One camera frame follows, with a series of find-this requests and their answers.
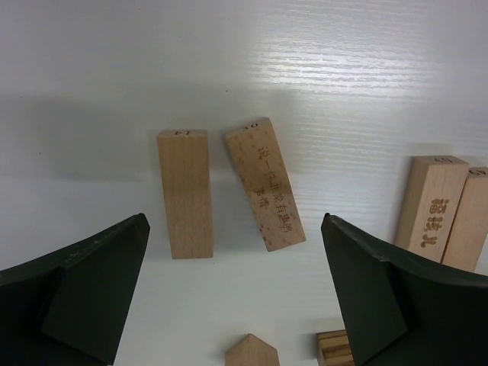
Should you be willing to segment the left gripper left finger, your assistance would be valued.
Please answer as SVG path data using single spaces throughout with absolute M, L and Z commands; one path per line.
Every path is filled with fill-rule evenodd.
M 1 271 L 3 365 L 113 365 L 150 226 L 142 213 Z

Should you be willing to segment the printed light wood block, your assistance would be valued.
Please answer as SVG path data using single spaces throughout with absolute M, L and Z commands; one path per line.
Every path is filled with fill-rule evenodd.
M 395 246 L 441 261 L 468 169 L 454 156 L 412 157 Z

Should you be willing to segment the dark striped wood block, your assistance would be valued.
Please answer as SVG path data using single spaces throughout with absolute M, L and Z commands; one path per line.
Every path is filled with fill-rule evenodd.
M 318 333 L 316 343 L 319 366 L 355 366 L 345 330 Z

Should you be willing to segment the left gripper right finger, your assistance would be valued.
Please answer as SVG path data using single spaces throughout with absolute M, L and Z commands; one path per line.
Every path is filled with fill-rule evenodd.
M 485 365 L 487 277 L 326 213 L 323 243 L 357 365 Z

